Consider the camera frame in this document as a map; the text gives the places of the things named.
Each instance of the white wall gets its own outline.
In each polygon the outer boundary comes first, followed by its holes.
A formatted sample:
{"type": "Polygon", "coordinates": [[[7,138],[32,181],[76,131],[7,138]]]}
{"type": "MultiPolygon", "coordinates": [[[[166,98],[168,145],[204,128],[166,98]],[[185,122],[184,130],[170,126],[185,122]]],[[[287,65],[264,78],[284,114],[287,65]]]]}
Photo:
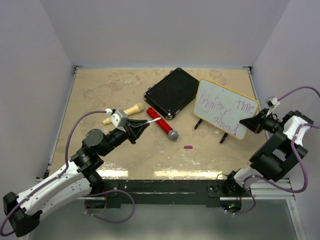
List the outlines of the white wall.
{"type": "MultiPolygon", "coordinates": [[[[253,80],[260,102],[294,88],[309,85],[320,90],[320,1],[291,0],[277,27],[253,66],[253,80]]],[[[277,113],[299,110],[320,124],[320,99],[312,90],[300,90],[285,98],[277,113]]],[[[296,194],[298,210],[309,240],[320,236],[320,131],[310,130],[303,140],[309,150],[304,162],[309,185],[296,194]]],[[[301,169],[291,174],[293,187],[302,186],[301,169]]]]}
{"type": "MultiPolygon", "coordinates": [[[[43,175],[71,80],[71,61],[40,1],[0,1],[1,198],[43,175]]],[[[3,212],[1,201],[0,221],[3,212]]]]}
{"type": "Polygon", "coordinates": [[[289,0],[41,0],[86,67],[252,66],[289,0]]]}

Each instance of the wooden table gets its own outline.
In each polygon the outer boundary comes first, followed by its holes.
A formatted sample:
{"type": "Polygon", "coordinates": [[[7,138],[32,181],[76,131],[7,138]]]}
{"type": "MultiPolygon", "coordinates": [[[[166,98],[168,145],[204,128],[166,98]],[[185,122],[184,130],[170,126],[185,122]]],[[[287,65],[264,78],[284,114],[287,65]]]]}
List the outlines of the wooden table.
{"type": "MultiPolygon", "coordinates": [[[[137,103],[144,111],[131,115],[132,119],[148,119],[144,92],[169,74],[171,69],[79,69],[66,109],[50,173],[64,164],[66,140],[70,129],[83,114],[93,110],[115,108],[125,110],[137,103]]],[[[244,69],[184,69],[200,80],[206,78],[254,98],[253,87],[244,69]]],[[[247,167],[249,158],[266,141],[264,133],[249,132],[244,140],[229,136],[219,144],[224,132],[202,122],[194,130],[198,118],[193,114],[195,100],[186,106],[169,124],[179,133],[177,141],[170,141],[155,123],[151,124],[135,145],[124,142],[103,157],[100,175],[122,179],[207,179],[218,173],[247,167]],[[193,149],[184,149],[192,145],[193,149]]],[[[114,126],[103,125],[105,114],[84,118],[71,139],[69,157],[80,147],[86,133],[98,128],[108,133],[114,126]]]]}

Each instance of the beige maraca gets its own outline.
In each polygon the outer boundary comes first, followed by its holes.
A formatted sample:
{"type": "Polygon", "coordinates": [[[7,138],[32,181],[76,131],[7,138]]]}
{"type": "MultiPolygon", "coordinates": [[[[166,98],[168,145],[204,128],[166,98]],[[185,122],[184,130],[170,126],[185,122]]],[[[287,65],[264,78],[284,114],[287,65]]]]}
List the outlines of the beige maraca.
{"type": "MultiPolygon", "coordinates": [[[[133,107],[128,108],[127,110],[125,110],[125,114],[127,114],[128,116],[132,115],[132,114],[137,114],[140,113],[142,110],[144,109],[144,105],[142,103],[138,103],[136,105],[134,105],[133,107]]],[[[111,121],[109,118],[106,118],[105,120],[102,121],[104,125],[110,124],[111,121]]]]}

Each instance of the red microphone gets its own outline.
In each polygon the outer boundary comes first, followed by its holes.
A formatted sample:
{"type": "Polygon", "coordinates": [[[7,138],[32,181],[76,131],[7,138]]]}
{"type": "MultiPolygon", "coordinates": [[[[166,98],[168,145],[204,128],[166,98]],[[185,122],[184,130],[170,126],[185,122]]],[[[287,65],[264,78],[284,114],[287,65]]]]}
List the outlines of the red microphone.
{"type": "MultiPolygon", "coordinates": [[[[146,113],[152,119],[160,118],[159,114],[152,107],[149,107],[146,110],[146,113]]],[[[170,127],[169,124],[166,123],[165,120],[163,120],[163,118],[161,118],[160,120],[156,121],[156,124],[158,124],[160,126],[160,128],[162,128],[163,131],[165,131],[165,133],[168,135],[170,140],[175,141],[179,137],[178,132],[176,130],[173,130],[172,127],[170,127]]]]}

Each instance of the whiteboard stand leg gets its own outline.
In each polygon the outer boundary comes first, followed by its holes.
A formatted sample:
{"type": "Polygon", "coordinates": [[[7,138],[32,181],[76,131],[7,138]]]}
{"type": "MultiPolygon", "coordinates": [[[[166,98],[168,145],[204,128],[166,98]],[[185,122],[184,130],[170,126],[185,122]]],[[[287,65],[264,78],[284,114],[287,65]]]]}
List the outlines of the whiteboard stand leg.
{"type": "Polygon", "coordinates": [[[229,135],[229,134],[225,132],[225,133],[223,134],[223,136],[222,136],[222,138],[221,138],[221,140],[220,140],[219,143],[222,144],[222,143],[226,140],[226,137],[227,137],[228,135],[229,135]]]}
{"type": "Polygon", "coordinates": [[[194,126],[194,129],[197,129],[198,127],[199,127],[199,125],[200,125],[200,123],[202,123],[202,119],[200,119],[197,123],[196,123],[196,125],[194,126]]]}

